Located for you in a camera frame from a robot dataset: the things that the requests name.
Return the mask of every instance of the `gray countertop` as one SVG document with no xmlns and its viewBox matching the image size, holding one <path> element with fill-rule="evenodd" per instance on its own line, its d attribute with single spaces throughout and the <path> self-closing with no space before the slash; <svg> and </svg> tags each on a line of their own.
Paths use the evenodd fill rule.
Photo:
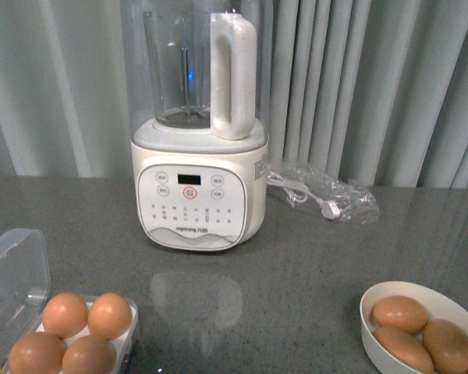
<svg viewBox="0 0 468 374">
<path fill-rule="evenodd" d="M 128 373 L 374 373 L 362 294 L 435 289 L 468 311 L 468 190 L 374 188 L 376 224 L 340 224 L 272 196 L 259 232 L 218 254 L 155 245 L 132 181 L 0 177 L 0 235 L 42 230 L 51 295 L 115 291 L 139 308 Z"/>
</svg>

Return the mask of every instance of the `blender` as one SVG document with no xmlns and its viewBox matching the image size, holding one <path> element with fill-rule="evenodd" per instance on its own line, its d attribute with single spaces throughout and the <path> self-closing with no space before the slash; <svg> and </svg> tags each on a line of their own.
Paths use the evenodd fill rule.
<svg viewBox="0 0 468 374">
<path fill-rule="evenodd" d="M 158 244 L 219 251 L 265 215 L 270 0 L 124 0 L 137 212 Z"/>
</svg>

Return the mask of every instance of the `power cord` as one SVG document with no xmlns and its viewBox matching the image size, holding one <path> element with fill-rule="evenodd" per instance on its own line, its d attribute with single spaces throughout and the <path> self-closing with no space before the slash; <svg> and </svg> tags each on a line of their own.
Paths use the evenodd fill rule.
<svg viewBox="0 0 468 374">
<path fill-rule="evenodd" d="M 336 220 L 340 217 L 340 208 L 338 208 L 336 201 L 323 200 L 319 196 L 315 196 L 305 183 L 283 178 L 271 171 L 267 178 L 267 184 L 281 187 L 288 194 L 292 203 L 305 203 L 311 197 L 321 208 L 322 215 L 329 220 Z"/>
</svg>

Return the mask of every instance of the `red power button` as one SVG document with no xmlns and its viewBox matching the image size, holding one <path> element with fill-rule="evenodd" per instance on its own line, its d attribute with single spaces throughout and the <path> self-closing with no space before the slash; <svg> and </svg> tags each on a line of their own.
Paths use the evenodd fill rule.
<svg viewBox="0 0 468 374">
<path fill-rule="evenodd" d="M 195 199 L 197 196 L 197 191 L 194 187 L 185 187 L 183 190 L 183 194 L 186 197 L 186 199 L 192 200 Z"/>
</svg>

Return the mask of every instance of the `sticker label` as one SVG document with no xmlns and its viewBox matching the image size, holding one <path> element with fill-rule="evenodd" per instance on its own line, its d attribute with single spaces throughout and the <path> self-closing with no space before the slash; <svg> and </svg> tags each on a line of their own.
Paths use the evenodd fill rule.
<svg viewBox="0 0 468 374">
<path fill-rule="evenodd" d="M 268 155 L 264 153 L 259 161 L 255 162 L 254 165 L 254 180 L 260 179 L 265 176 L 265 170 L 267 169 Z"/>
</svg>

